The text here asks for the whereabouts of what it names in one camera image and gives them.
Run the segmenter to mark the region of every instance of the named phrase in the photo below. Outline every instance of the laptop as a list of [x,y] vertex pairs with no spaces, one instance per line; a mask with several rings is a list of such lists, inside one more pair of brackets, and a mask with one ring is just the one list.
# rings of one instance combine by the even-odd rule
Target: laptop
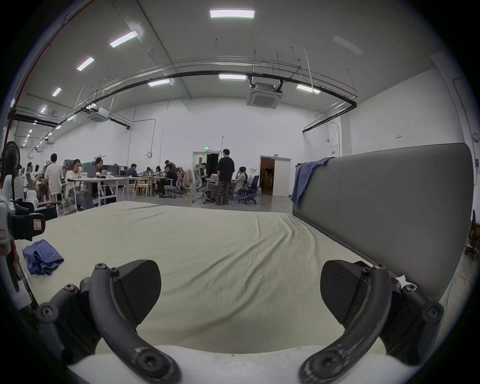
[[96,177],[96,165],[89,165],[87,167],[87,177]]

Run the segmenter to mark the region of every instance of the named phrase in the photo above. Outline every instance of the mattress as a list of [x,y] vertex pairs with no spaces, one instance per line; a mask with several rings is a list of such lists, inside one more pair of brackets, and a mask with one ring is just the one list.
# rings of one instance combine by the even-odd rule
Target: mattress
[[[322,301],[327,260],[361,260],[293,215],[118,202],[53,219],[46,239],[64,258],[29,276],[38,303],[94,265],[154,260],[160,298],[137,330],[152,345],[257,353],[326,346],[343,333]],[[31,242],[17,241],[20,251]],[[19,252],[23,267],[26,263]],[[108,352],[101,342],[97,353]],[[370,352],[384,353],[377,340]]]

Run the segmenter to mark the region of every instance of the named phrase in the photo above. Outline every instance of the sticker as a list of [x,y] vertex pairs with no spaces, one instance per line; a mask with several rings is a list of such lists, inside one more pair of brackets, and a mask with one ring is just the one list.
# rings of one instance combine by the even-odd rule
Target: sticker
[[42,220],[34,220],[33,221],[33,230],[34,231],[41,231],[42,230]]

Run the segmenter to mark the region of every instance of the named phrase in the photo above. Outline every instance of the wooden chair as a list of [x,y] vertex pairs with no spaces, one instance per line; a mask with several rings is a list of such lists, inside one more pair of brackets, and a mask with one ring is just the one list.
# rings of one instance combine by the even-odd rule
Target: wooden chair
[[135,179],[132,197],[138,195],[139,194],[138,192],[142,189],[145,189],[145,197],[146,197],[148,194],[148,191],[150,190],[150,183],[148,181],[149,181],[148,178]]

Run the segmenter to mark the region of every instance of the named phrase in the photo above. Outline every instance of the blue towel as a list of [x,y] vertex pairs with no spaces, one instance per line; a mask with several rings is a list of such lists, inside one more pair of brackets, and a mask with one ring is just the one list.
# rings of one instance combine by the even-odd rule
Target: blue towel
[[31,274],[50,276],[52,271],[63,263],[63,258],[46,240],[34,242],[26,247],[23,253]]
[[300,164],[300,169],[295,178],[295,185],[293,186],[292,201],[295,208],[298,207],[300,198],[307,189],[308,182],[312,177],[315,169],[320,165],[327,165],[328,160],[333,157],[324,157],[322,160],[311,161],[310,163]]

